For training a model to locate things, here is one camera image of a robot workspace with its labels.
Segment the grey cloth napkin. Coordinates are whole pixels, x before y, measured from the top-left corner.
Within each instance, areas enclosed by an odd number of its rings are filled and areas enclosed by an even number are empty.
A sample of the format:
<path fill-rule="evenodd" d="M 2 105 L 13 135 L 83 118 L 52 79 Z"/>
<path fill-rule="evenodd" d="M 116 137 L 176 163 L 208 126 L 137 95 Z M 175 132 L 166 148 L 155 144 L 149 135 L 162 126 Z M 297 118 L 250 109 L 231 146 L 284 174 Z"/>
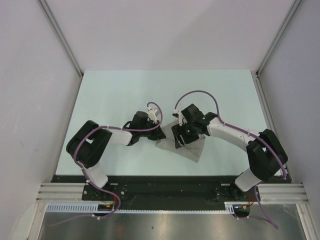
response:
<path fill-rule="evenodd" d="M 178 122 L 178 120 L 175 120 L 161 127 L 161 130 L 165 134 L 166 138 L 158 140 L 155 143 L 155 146 L 159 149 L 172 152 L 195 163 L 198 163 L 203 152 L 206 137 L 204 135 L 199 135 L 199 139 L 197 139 L 196 141 L 180 148 L 175 148 L 175 139 L 172 127 L 178 124 Z"/>

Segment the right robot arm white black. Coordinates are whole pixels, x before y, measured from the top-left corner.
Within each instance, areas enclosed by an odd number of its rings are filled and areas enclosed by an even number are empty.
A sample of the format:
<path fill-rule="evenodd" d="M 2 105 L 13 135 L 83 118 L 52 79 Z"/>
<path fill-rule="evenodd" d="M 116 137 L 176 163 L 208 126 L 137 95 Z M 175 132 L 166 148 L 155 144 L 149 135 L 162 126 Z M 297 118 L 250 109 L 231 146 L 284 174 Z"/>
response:
<path fill-rule="evenodd" d="M 178 123 L 171 127 L 176 149 L 206 135 L 222 139 L 247 153 L 249 168 L 230 188 L 231 196 L 237 201 L 247 197 L 252 187 L 269 181 L 288 161 L 279 139 L 270 129 L 262 132 L 244 130 L 224 122 L 216 113 L 203 114 L 194 104 L 183 110 L 175 109 L 172 115 L 178 118 Z"/>

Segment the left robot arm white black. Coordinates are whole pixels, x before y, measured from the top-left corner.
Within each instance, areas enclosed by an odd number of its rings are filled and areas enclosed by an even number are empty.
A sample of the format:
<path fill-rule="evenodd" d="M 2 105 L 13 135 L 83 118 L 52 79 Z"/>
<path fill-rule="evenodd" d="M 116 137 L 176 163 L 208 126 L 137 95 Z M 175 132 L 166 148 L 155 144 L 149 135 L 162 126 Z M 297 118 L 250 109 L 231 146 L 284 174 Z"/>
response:
<path fill-rule="evenodd" d="M 137 111 L 131 121 L 123 127 L 100 126 L 88 120 L 71 138 L 66 146 L 67 153 L 80 167 L 87 181 L 94 186 L 93 194 L 100 200 L 110 196 L 108 177 L 101 168 L 100 159 L 108 144 L 132 146 L 140 138 L 158 141 L 166 138 L 160 125 L 161 111 L 148 108 L 147 112 Z"/>

